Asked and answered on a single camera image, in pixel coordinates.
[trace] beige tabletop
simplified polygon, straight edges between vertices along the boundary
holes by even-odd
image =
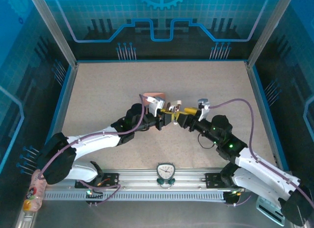
[[[166,102],[182,100],[184,107],[197,107],[207,98],[217,105],[233,98],[248,100],[254,110],[253,150],[274,164],[243,61],[188,61],[80,64],[62,132],[66,136],[91,133],[124,117],[140,102],[138,94],[164,92]],[[226,115],[233,134],[248,144],[251,128],[246,104],[235,102],[212,109],[207,117]],[[170,124],[162,131],[151,128],[137,132],[130,142],[105,148],[80,158],[96,161],[103,169],[149,169],[171,162],[178,168],[224,167],[228,162],[215,148],[205,150],[197,142],[197,132]],[[211,142],[201,138],[205,147]]]

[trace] clock face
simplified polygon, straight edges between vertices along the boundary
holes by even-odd
[[[161,179],[169,180],[175,174],[175,166],[170,163],[159,164],[157,167],[157,174]]]

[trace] blue enclosure wall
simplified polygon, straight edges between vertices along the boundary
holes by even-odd
[[[292,172],[314,179],[314,0],[292,0],[256,67]]]
[[[25,149],[45,143],[69,65],[31,0],[0,0],[0,15],[0,226],[13,227],[36,167]]]
[[[78,60],[247,59],[278,0],[46,0]]]

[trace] glass panel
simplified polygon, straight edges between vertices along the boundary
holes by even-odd
[[[0,221],[13,227],[69,65],[31,0],[0,0],[0,14]]]
[[[278,0],[46,0],[82,59],[247,59]]]
[[[314,178],[314,0],[292,0],[256,67],[290,169]]]

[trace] transparent bottle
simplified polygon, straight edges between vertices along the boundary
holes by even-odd
[[[47,182],[45,179],[38,179],[39,173],[40,170],[37,169],[31,177],[30,186],[23,203],[24,212],[37,212],[42,205]]]

